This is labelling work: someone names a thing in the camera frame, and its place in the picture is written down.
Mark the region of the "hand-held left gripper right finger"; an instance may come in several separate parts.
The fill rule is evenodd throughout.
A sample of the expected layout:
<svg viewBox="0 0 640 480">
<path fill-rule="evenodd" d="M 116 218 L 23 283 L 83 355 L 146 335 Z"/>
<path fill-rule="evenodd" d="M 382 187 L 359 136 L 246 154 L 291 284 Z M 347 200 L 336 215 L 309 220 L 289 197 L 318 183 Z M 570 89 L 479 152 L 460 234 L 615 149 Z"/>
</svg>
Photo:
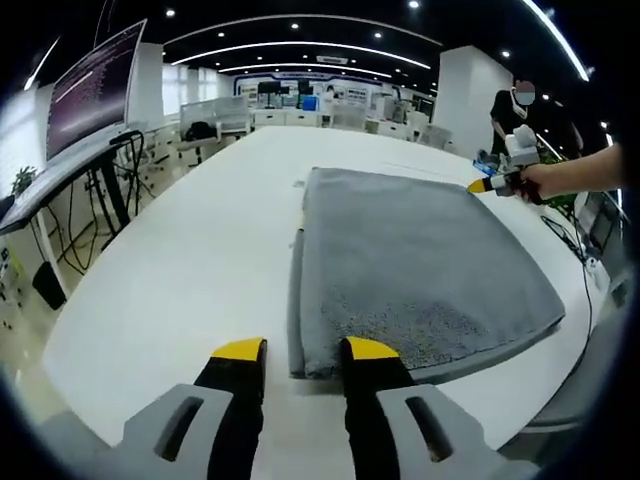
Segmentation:
<svg viewBox="0 0 640 480">
<path fill-rule="evenodd" d="M 481 424 L 399 354 L 370 339 L 340 343 L 345 428 L 359 479 L 533 479 L 538 466 L 490 448 Z"/>
</svg>

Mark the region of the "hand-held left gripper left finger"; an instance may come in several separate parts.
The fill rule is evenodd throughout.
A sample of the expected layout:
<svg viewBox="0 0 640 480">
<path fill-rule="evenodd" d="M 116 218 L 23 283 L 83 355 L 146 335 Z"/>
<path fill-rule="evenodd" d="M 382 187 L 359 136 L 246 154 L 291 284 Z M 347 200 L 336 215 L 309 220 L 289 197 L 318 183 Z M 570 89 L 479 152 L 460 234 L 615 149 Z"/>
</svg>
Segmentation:
<svg viewBox="0 0 640 480">
<path fill-rule="evenodd" d="M 249 479 L 263 428 L 267 340 L 230 342 L 196 380 L 126 421 L 124 479 Z"/>
</svg>

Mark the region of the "person's right hand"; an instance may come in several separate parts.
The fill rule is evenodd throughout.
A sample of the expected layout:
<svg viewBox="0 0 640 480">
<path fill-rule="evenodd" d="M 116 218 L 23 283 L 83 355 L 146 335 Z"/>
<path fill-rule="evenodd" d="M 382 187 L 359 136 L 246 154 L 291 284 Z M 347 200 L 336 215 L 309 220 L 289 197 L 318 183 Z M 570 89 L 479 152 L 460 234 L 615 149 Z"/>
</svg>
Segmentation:
<svg viewBox="0 0 640 480">
<path fill-rule="evenodd" d="M 525 202 L 541 205 L 555 192 L 554 165 L 536 164 L 520 172 L 521 188 L 518 195 Z"/>
</svg>

